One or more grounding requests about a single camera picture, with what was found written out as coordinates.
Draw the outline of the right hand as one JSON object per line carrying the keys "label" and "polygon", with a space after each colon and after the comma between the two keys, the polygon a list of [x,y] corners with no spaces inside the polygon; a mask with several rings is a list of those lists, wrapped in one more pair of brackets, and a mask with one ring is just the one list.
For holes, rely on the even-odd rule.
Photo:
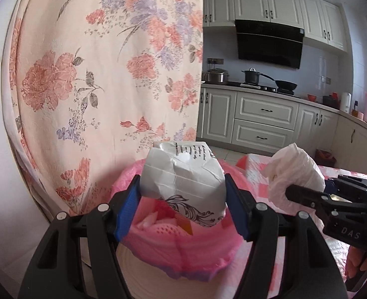
{"label": "right hand", "polygon": [[359,271],[367,271],[367,258],[363,259],[365,252],[353,246],[349,247],[345,275],[353,278]]}

